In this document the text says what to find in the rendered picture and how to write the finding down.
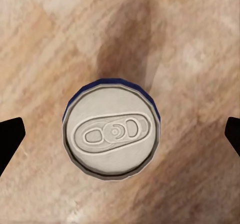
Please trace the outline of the can of soda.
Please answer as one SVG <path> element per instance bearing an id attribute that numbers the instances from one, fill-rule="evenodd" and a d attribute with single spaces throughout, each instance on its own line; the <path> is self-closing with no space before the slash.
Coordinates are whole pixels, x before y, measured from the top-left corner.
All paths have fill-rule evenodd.
<path id="1" fill-rule="evenodd" d="M 84 175 L 102 182 L 123 181 L 153 161 L 161 116 L 138 84 L 100 78 L 69 100 L 61 131 L 70 162 Z"/>

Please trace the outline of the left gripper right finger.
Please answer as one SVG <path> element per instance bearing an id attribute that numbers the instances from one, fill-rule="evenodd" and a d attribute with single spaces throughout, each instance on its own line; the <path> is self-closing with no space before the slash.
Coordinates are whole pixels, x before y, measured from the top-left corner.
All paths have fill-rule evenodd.
<path id="1" fill-rule="evenodd" d="M 240 156 L 240 118 L 229 117 L 224 134 Z"/>

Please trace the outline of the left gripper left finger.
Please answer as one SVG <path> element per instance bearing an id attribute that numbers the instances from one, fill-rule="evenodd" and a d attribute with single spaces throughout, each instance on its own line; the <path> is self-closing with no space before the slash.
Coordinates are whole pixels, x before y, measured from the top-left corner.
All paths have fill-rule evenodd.
<path id="1" fill-rule="evenodd" d="M 11 161 L 25 134 L 21 117 L 0 122 L 0 176 Z"/>

